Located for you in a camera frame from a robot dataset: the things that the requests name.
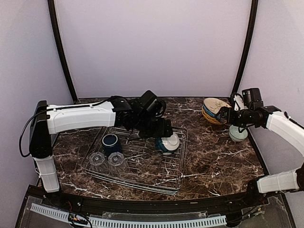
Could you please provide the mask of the white green patterned bowl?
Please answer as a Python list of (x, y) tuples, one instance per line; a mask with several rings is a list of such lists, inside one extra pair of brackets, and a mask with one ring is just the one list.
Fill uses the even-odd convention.
[(232, 141), (234, 142), (241, 142), (244, 141), (248, 137), (247, 129), (240, 128), (234, 125), (229, 127), (229, 136)]

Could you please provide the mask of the teal and white bowl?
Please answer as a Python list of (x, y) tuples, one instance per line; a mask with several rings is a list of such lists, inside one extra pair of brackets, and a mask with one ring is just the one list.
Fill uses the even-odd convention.
[(156, 149), (161, 151), (164, 156), (175, 153), (179, 145), (180, 139), (176, 133), (173, 133), (170, 137), (162, 137), (155, 140)]

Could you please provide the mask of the yellow polka dot plate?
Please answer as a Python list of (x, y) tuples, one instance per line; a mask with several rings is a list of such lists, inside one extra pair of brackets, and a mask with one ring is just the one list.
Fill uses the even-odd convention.
[(205, 112), (205, 110), (202, 108), (202, 115), (203, 116), (209, 116), (209, 118), (211, 118), (211, 116), (210, 115), (208, 115), (206, 112)]

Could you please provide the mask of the large beige plate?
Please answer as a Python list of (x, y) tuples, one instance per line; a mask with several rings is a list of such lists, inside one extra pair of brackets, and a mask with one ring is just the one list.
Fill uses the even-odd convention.
[(213, 114), (217, 114), (222, 107), (228, 107), (228, 108), (231, 107), (228, 103), (226, 103), (220, 99), (211, 98), (211, 97), (205, 98), (203, 101), (203, 104)]

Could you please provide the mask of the dark blue ceramic mug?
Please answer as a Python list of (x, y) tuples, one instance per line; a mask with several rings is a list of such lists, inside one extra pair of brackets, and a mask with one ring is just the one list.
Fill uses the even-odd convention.
[(122, 152), (119, 138), (116, 134), (110, 133), (102, 138), (104, 154), (109, 157), (114, 152)]

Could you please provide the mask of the clear glass cup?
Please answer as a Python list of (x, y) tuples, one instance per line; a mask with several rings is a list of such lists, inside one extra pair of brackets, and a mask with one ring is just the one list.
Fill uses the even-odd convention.
[(128, 163), (120, 152), (111, 153), (108, 157), (108, 163), (112, 174), (119, 174), (128, 168)]
[(94, 152), (89, 157), (90, 168), (92, 171), (104, 172), (107, 170), (107, 163), (103, 153)]

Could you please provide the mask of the blue polka dot plate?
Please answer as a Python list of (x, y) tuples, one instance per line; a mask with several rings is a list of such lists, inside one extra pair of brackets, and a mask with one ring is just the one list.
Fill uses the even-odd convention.
[(220, 107), (202, 106), (203, 110), (212, 118), (217, 119), (217, 113), (220, 111)]

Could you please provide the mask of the yellow plate with white rings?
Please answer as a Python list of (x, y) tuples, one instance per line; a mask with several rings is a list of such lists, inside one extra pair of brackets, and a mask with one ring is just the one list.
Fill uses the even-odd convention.
[(212, 124), (216, 124), (216, 125), (223, 125), (223, 124), (226, 124), (227, 123), (227, 121), (224, 121), (223, 123), (221, 123), (220, 121), (218, 121), (218, 120), (216, 120), (215, 118), (209, 118), (209, 116), (204, 116), (204, 118), (208, 121), (208, 122), (210, 122), (210, 123), (212, 123)]

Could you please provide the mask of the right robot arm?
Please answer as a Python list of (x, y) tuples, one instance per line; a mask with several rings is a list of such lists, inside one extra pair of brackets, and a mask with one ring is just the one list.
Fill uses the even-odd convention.
[[(304, 154), (303, 126), (291, 119), (287, 112), (282, 112), (273, 105), (265, 106), (259, 88), (243, 90), (240, 95), (242, 104), (237, 102), (237, 95), (231, 95), (232, 107), (221, 107), (215, 114), (219, 122), (227, 122), (244, 130), (249, 126), (262, 127), (280, 136), (301, 155)], [(251, 188), (242, 196), (242, 201), (247, 206), (253, 206), (260, 200), (261, 193), (303, 191), (304, 167), (260, 177), (255, 181), (255, 185), (257, 188)]]

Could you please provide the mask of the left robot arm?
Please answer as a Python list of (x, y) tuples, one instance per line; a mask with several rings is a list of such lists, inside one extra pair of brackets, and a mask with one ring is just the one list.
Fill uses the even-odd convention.
[(57, 207), (67, 203), (60, 191), (54, 163), (51, 136), (60, 132), (91, 127), (124, 127), (138, 130), (141, 138), (171, 137), (171, 121), (163, 117), (166, 103), (152, 91), (127, 99), (114, 95), (97, 103), (48, 105), (39, 101), (34, 115), (25, 124), (29, 128), (28, 155), (38, 168), (48, 199)]

